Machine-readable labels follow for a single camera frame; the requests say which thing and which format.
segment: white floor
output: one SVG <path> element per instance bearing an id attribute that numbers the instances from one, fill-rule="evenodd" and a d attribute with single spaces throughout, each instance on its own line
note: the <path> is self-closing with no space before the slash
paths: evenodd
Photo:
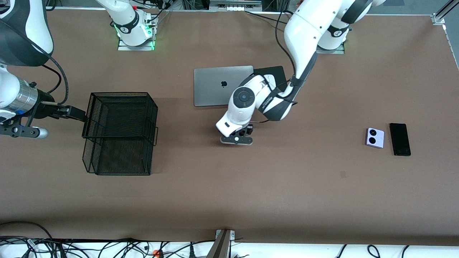
<path id="1" fill-rule="evenodd" d="M 150 246 L 149 253 L 159 248 L 159 242 L 144 242 L 139 244 L 140 248 Z M 164 252 L 173 252 L 181 247 L 188 245 L 189 242 L 173 242 L 167 244 L 164 248 Z M 101 249 L 105 243 L 78 243 L 73 244 L 79 248 L 90 248 L 90 249 Z M 194 247 L 196 257 L 204 257 L 207 255 L 212 243 L 201 243 L 196 244 Z M 115 258 L 115 254 L 121 249 L 126 247 L 124 243 L 117 244 L 111 248 L 105 249 L 101 258 Z M 251 244 L 251 243 L 234 243 L 231 251 L 231 258 L 250 255 L 249 258 L 335 258 L 337 257 L 342 245 L 310 245 L 310 244 Z M 404 246 L 377 246 L 381 258 L 400 258 Z M 40 248 L 41 251 L 47 251 L 43 245 L 37 245 L 36 248 Z M 10 244 L 0 246 L 0 257 L 2 258 L 17 258 L 22 257 L 26 252 L 27 246 L 25 244 Z M 67 258 L 79 258 L 77 255 L 87 258 L 83 253 L 79 251 L 72 251 L 67 253 Z M 97 258 L 99 251 L 85 251 L 89 258 Z M 117 258 L 121 258 L 121 252 L 117 255 Z M 184 258 L 189 257 L 189 248 L 185 248 L 183 251 L 178 253 Z M 37 258 L 49 258 L 49 254 L 38 254 Z M 144 255 L 140 252 L 130 251 L 127 253 L 126 258 L 143 258 Z M 404 255 L 404 258 L 458 258 L 459 247 L 427 247 L 427 246 L 410 246 Z M 171 256 L 171 258 L 180 258 L 177 255 Z M 348 245 L 341 258 L 371 258 L 367 252 L 366 245 Z"/>

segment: wire mesh basket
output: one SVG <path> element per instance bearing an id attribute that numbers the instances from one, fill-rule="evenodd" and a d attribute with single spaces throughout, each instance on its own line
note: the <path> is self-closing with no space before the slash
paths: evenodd
<path id="1" fill-rule="evenodd" d="M 86 114 L 82 137 L 88 173 L 151 174 L 158 107 L 148 93 L 91 93 Z"/>

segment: black cable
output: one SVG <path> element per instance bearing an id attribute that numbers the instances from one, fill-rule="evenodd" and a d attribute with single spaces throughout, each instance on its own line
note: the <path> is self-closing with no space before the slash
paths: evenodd
<path id="1" fill-rule="evenodd" d="M 118 256 L 121 252 L 125 252 L 127 250 L 127 248 L 130 246 L 131 244 L 129 242 L 126 242 L 126 247 L 124 248 L 121 248 L 121 250 L 119 250 L 119 252 L 117 252 L 113 258 L 116 258 L 116 256 Z"/>
<path id="2" fill-rule="evenodd" d="M 376 250 L 376 253 L 378 254 L 378 256 L 374 255 L 371 251 L 370 251 L 370 248 L 374 248 Z M 381 255 L 379 254 L 379 250 L 374 246 L 374 245 L 369 245 L 367 246 L 367 251 L 368 253 L 373 256 L 374 258 L 381 258 Z"/>
<path id="3" fill-rule="evenodd" d="M 100 249 L 100 250 L 98 250 L 98 249 L 81 249 L 81 248 L 76 247 L 76 246 L 72 245 L 71 243 L 67 243 L 67 242 L 65 242 L 63 244 L 64 245 L 68 245 L 69 247 L 73 247 L 73 248 L 66 248 L 65 252 L 68 252 L 68 251 L 80 251 L 81 253 L 83 253 L 86 256 L 86 258 L 90 258 L 90 257 L 84 251 L 89 251 L 89 250 L 91 250 L 91 251 L 102 251 L 102 249 Z"/>
<path id="4" fill-rule="evenodd" d="M 0 239 L 18 239 L 18 241 L 24 241 L 27 242 L 27 239 L 33 240 L 33 241 L 41 241 L 41 242 L 48 242 L 48 243 L 54 243 L 54 244 L 60 244 L 61 242 L 54 241 L 54 240 L 48 240 L 48 239 L 38 239 L 38 238 L 29 238 L 25 236 L 0 236 Z"/>
<path id="5" fill-rule="evenodd" d="M 148 252 L 150 251 L 150 244 L 148 242 L 146 243 L 146 246 L 147 246 L 147 250 L 146 250 L 146 254 L 144 254 L 144 258 L 147 257 Z"/>
<path id="6" fill-rule="evenodd" d="M 279 11 L 282 11 L 282 10 L 285 9 L 285 8 L 284 8 L 284 4 L 285 4 L 285 0 L 282 0 L 282 1 L 280 2 L 280 8 L 278 7 L 278 10 L 279 10 Z"/>
<path id="7" fill-rule="evenodd" d="M 258 16 L 258 17 L 261 17 L 261 18 L 265 18 L 265 19 L 268 19 L 268 20 L 271 20 L 271 21 L 276 21 L 276 19 L 272 19 L 272 18 L 263 16 L 263 15 L 259 15 L 259 14 L 253 13 L 253 12 L 249 12 L 249 11 L 244 11 L 244 12 L 250 13 L 252 15 L 255 15 L 255 16 Z"/>
<path id="8" fill-rule="evenodd" d="M 67 256 L 65 255 L 64 247 L 62 246 L 62 243 L 57 244 L 57 247 L 59 249 L 59 252 L 61 253 L 61 258 L 66 258 Z"/>
<path id="9" fill-rule="evenodd" d="M 150 250 L 150 245 L 148 245 L 148 250 L 144 252 L 142 249 L 138 247 L 140 243 L 142 242 L 137 242 L 137 243 L 132 242 L 131 243 L 132 247 L 129 247 L 128 249 L 126 249 L 126 251 L 123 253 L 123 256 L 121 258 L 126 258 L 126 254 L 131 250 L 140 252 L 141 254 L 143 254 L 143 257 L 146 258 L 146 256 L 148 255 L 148 251 Z"/>
<path id="10" fill-rule="evenodd" d="M 162 11 L 164 11 L 164 10 L 165 10 L 165 9 L 161 9 L 161 11 L 159 11 L 159 13 L 156 14 L 156 16 L 155 16 L 154 18 L 151 18 L 150 20 L 147 20 L 146 22 L 151 22 L 151 21 L 153 21 L 154 19 L 158 18 L 159 15 L 160 15 L 160 14 L 162 13 Z"/>
<path id="11" fill-rule="evenodd" d="M 14 244 L 15 242 L 19 242 L 19 241 L 22 241 L 22 242 L 23 242 L 23 243 L 18 243 L 19 245 L 23 245 L 23 244 L 25 243 L 25 241 L 22 240 L 22 239 L 16 239 L 16 240 L 14 240 L 14 241 L 8 241 L 8 239 L 12 239 L 12 238 L 6 238 L 6 239 L 0 238 L 1 241 L 6 242 L 6 243 L 3 243 L 3 244 L 0 244 L 0 246 L 12 245 L 12 244 Z"/>
<path id="12" fill-rule="evenodd" d="M 54 9 L 56 8 L 56 4 L 57 4 L 57 0 L 53 0 L 53 6 L 51 7 L 51 9 L 46 9 L 46 11 L 54 11 Z"/>
<path id="13" fill-rule="evenodd" d="M 102 252 L 103 252 L 105 249 L 110 248 L 110 247 L 113 247 L 113 246 L 118 245 L 118 244 L 121 244 L 121 243 L 124 243 L 125 241 L 131 241 L 131 240 L 132 240 L 132 238 L 122 238 L 122 239 L 117 239 L 117 240 L 109 241 L 107 244 L 105 244 L 105 245 L 102 247 L 101 251 L 99 252 L 99 255 L 97 256 L 97 258 L 101 258 L 101 254 L 102 254 Z M 112 243 L 114 243 L 114 242 L 117 242 L 117 243 L 116 243 L 115 245 L 113 245 L 113 246 L 110 246 L 110 247 L 108 246 L 108 245 L 110 245 L 110 244 L 112 244 Z"/>
<path id="14" fill-rule="evenodd" d="M 34 225 L 34 226 L 37 226 L 39 227 L 41 230 L 43 230 L 47 236 L 53 240 L 53 237 L 51 236 L 51 234 L 49 233 L 49 231 L 44 228 L 42 225 L 38 224 L 38 223 L 35 223 L 35 222 L 30 222 L 30 221 L 9 221 L 9 222 L 4 222 L 4 223 L 1 223 L 0 226 L 4 226 L 4 225 L 8 225 L 8 224 L 29 224 L 29 225 Z M 35 250 L 32 246 L 29 245 L 29 243 L 27 243 L 27 246 L 29 247 L 29 250 L 31 250 L 32 252 L 35 253 Z M 54 256 L 57 258 L 57 251 L 56 251 L 56 248 L 53 247 L 53 252 L 51 253 L 51 256 L 54 254 Z"/>
<path id="15" fill-rule="evenodd" d="M 134 245 L 134 243 L 129 243 L 128 245 L 126 245 L 126 248 L 124 249 L 124 252 L 123 252 L 123 255 L 121 256 L 121 258 L 126 258 L 126 254 L 132 250 L 132 248 L 134 247 L 130 247 L 128 248 L 130 245 Z"/>
<path id="16" fill-rule="evenodd" d="M 290 4 L 290 0 L 285 0 L 282 10 L 285 10 L 285 12 L 290 12 L 290 11 L 287 11 L 289 4 Z"/>
<path id="17" fill-rule="evenodd" d="M 343 254 L 344 249 L 345 249 L 346 247 L 347 247 L 347 245 L 343 245 L 343 246 L 341 247 L 340 253 L 338 254 L 338 256 L 337 256 L 336 258 L 341 258 L 341 255 Z"/>
<path id="18" fill-rule="evenodd" d="M 50 254 L 51 254 L 51 257 L 52 257 L 53 255 L 56 255 L 56 253 L 57 253 L 57 250 L 54 248 L 54 246 L 51 245 L 51 248 L 50 248 L 50 247 L 45 243 L 45 240 L 42 240 L 42 239 L 35 239 L 34 242 L 33 242 L 33 244 L 34 244 L 34 246 L 36 246 L 36 245 L 37 245 L 37 242 L 43 242 L 42 244 L 44 244 L 44 246 L 48 249 L 48 251 L 36 251 L 36 250 L 35 250 L 35 247 L 32 246 L 32 245 L 30 245 L 29 242 L 28 242 L 27 240 L 28 240 L 28 238 L 23 238 L 23 239 L 17 238 L 17 240 L 16 240 L 16 241 L 23 241 L 23 242 L 27 245 L 27 247 L 28 247 L 27 251 L 23 254 L 22 257 L 28 257 L 28 255 L 29 255 L 31 252 L 34 253 L 35 258 L 37 258 L 37 253 L 50 253 Z"/>
<path id="19" fill-rule="evenodd" d="M 122 242 L 115 243 L 114 245 L 109 246 L 109 247 L 105 247 L 103 249 L 79 248 L 79 247 L 76 247 L 76 246 L 72 245 L 71 243 L 67 243 L 67 242 L 65 242 L 63 244 L 64 245 L 68 245 L 70 247 L 73 247 L 73 248 L 66 248 L 65 249 L 65 250 L 69 250 L 69 251 L 99 251 L 100 252 L 100 251 L 103 251 L 104 249 L 108 249 L 108 248 L 114 247 L 114 246 L 116 246 L 116 245 L 118 245 L 120 243 L 122 243 Z"/>
<path id="20" fill-rule="evenodd" d="M 29 222 L 29 221 L 9 221 L 9 222 L 4 222 L 4 223 L 1 223 L 0 226 L 4 226 L 4 225 L 8 225 L 8 224 L 30 224 L 30 225 L 34 225 L 34 226 L 37 226 L 39 227 L 41 230 L 43 230 L 50 239 L 53 239 L 53 237 L 51 236 L 51 234 L 49 233 L 48 230 L 46 230 L 46 228 L 44 228 L 42 225 L 38 224 L 38 223 L 35 223 L 35 222 Z"/>
<path id="21" fill-rule="evenodd" d="M 54 86 L 54 88 L 52 88 L 50 91 L 48 91 L 47 93 L 48 94 L 51 94 L 53 91 L 55 91 L 57 88 L 59 88 L 59 86 L 61 85 L 61 82 L 62 82 L 62 77 L 61 77 L 61 74 L 58 73 L 56 70 L 52 69 L 51 67 L 47 66 L 47 65 L 42 65 L 44 68 L 52 71 L 53 73 L 57 74 L 57 76 L 59 77 L 59 81 L 57 82 L 56 86 Z"/>
<path id="22" fill-rule="evenodd" d="M 403 248 L 403 251 L 402 251 L 402 258 L 404 258 L 404 256 L 405 256 L 405 251 L 406 251 L 406 249 L 408 249 L 408 247 L 409 247 L 409 246 L 405 246 L 405 247 Z"/>
<path id="23" fill-rule="evenodd" d="M 200 243 L 206 243 L 206 242 L 214 242 L 214 241 L 215 241 L 215 240 L 205 240 L 205 241 L 194 242 L 194 243 L 189 244 L 189 245 L 186 245 L 186 246 L 184 246 L 184 247 L 182 247 L 182 248 L 180 248 L 180 249 L 177 249 L 176 251 L 174 251 L 174 252 L 172 252 L 171 254 L 169 254 L 166 258 L 169 258 L 169 257 L 173 256 L 174 254 L 176 254 L 176 253 L 182 251 L 183 249 L 185 249 L 185 248 L 187 248 L 187 247 L 190 247 L 190 246 L 192 246 L 192 245 L 196 245 L 196 244 L 200 244 Z"/>
<path id="24" fill-rule="evenodd" d="M 145 5 L 145 6 L 154 6 L 154 7 L 158 7 L 158 8 L 159 8 L 159 6 L 156 5 L 156 4 L 147 4 L 147 3 L 144 4 L 144 3 L 139 2 L 139 1 L 137 1 L 137 0 L 132 0 L 132 1 L 133 1 L 133 2 L 136 2 L 136 3 L 138 3 L 138 4 L 141 4 L 141 5 Z"/>
<path id="25" fill-rule="evenodd" d="M 267 119 L 267 120 L 264 120 L 264 121 L 250 121 L 250 123 L 266 123 L 266 122 L 269 122 L 270 120 Z"/>
<path id="26" fill-rule="evenodd" d="M 50 56 L 48 53 L 46 53 L 46 51 L 44 51 L 39 45 L 37 45 L 35 42 L 33 42 L 31 39 L 29 39 L 26 35 L 22 34 L 17 29 L 13 28 L 10 24 L 6 23 L 3 19 L 0 18 L 0 22 L 3 23 L 4 25 L 6 25 L 8 28 L 10 28 L 16 34 L 18 34 L 21 38 L 23 38 L 24 40 L 26 40 L 27 42 L 32 44 L 36 49 L 41 51 L 47 58 L 49 58 L 56 65 L 56 67 L 59 69 L 59 71 L 61 71 L 62 77 L 64 78 L 64 83 L 65 83 L 65 97 L 64 97 L 64 100 L 59 102 L 58 104 L 59 105 L 64 104 L 68 99 L 68 81 L 67 81 L 67 76 L 65 75 L 65 72 L 62 69 L 62 67 L 59 65 L 59 63 L 52 56 Z"/>
<path id="27" fill-rule="evenodd" d="M 69 254 L 73 254 L 73 255 L 75 255 L 75 256 L 78 256 L 79 258 L 83 258 L 81 255 L 76 254 L 76 253 L 74 253 L 74 252 L 68 252 L 68 253 L 69 253 Z"/>
<path id="28" fill-rule="evenodd" d="M 279 42 L 279 38 L 277 37 L 277 28 L 279 26 L 279 20 L 280 20 L 280 17 L 282 16 L 282 14 L 284 12 L 288 12 L 288 11 L 283 11 L 283 12 L 280 12 L 279 13 L 279 17 L 277 18 L 277 22 L 276 22 L 276 30 L 275 30 L 275 36 L 276 36 L 276 41 L 277 41 L 277 44 L 279 45 L 279 47 L 284 51 L 284 53 L 288 56 L 288 58 L 290 59 L 290 62 L 291 62 L 291 65 L 293 67 L 293 74 L 295 74 L 295 71 L 296 71 L 296 68 L 295 68 L 295 63 L 293 62 L 293 59 L 291 58 L 290 54 L 287 52 L 287 50 L 280 44 Z"/>
<path id="29" fill-rule="evenodd" d="M 195 255 L 195 248 L 193 247 L 193 242 L 190 242 L 190 255 L 188 256 L 188 258 L 196 258 L 196 255 Z"/>
<path id="30" fill-rule="evenodd" d="M 162 245 L 163 243 L 164 242 L 161 241 L 161 244 L 159 244 L 159 250 L 155 250 L 156 252 L 153 251 L 153 254 L 152 254 L 153 257 L 156 257 L 157 255 L 159 256 L 161 254 L 162 248 L 163 248 L 163 245 Z"/>

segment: metal cylinder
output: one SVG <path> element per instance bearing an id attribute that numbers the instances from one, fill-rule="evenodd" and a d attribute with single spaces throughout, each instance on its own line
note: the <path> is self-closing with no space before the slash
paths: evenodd
<path id="1" fill-rule="evenodd" d="M 35 139 L 44 139 L 48 137 L 49 132 L 47 129 L 42 128 L 42 127 L 35 127 L 35 126 L 33 126 L 33 128 L 36 128 L 38 130 L 38 136 L 35 137 Z"/>
<path id="2" fill-rule="evenodd" d="M 31 110 L 38 99 L 38 90 L 32 88 L 29 84 L 21 79 L 19 80 L 19 93 L 16 99 L 11 102 L 10 105 L 6 106 L 5 109 L 11 112 L 15 112 L 19 115 Z"/>

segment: metal bracket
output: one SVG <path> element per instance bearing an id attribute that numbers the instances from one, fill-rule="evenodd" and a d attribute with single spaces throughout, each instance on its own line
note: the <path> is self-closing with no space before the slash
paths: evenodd
<path id="1" fill-rule="evenodd" d="M 0 123 L 0 135 L 9 135 L 13 138 L 28 137 L 43 139 L 48 136 L 48 130 L 40 127 L 29 127 L 21 125 L 21 118 L 15 117 Z"/>
<path id="2" fill-rule="evenodd" d="M 229 137 L 220 137 L 220 142 L 225 144 L 252 145 L 253 139 L 247 136 L 251 135 L 252 132 L 253 124 L 249 124 L 241 130 L 232 133 Z"/>
<path id="3" fill-rule="evenodd" d="M 323 49 L 319 46 L 317 46 L 317 54 L 338 54 L 338 55 L 344 55 L 344 43 L 341 43 L 341 45 L 337 49 Z"/>
<path id="4" fill-rule="evenodd" d="M 210 248 L 206 258 L 228 258 L 230 254 L 231 241 L 235 239 L 233 230 L 217 230 L 217 239 Z"/>
<path id="5" fill-rule="evenodd" d="M 150 19 L 150 18 L 151 18 L 151 14 L 147 13 L 147 19 Z M 118 50 L 120 51 L 152 51 L 152 50 L 155 50 L 156 33 L 158 31 L 158 17 L 156 17 L 149 23 L 146 23 L 146 26 L 151 26 L 151 28 L 146 28 L 147 33 L 151 34 L 151 38 L 147 39 L 143 44 L 138 45 L 138 46 L 126 45 L 120 38 L 118 41 Z"/>
<path id="6" fill-rule="evenodd" d="M 445 19 L 437 20 L 436 13 L 431 15 L 431 20 L 433 25 L 444 25 Z"/>
<path id="7" fill-rule="evenodd" d="M 459 5 L 459 0 L 449 0 L 440 10 L 431 15 L 433 25 L 444 25 L 444 17 L 457 5 Z"/>

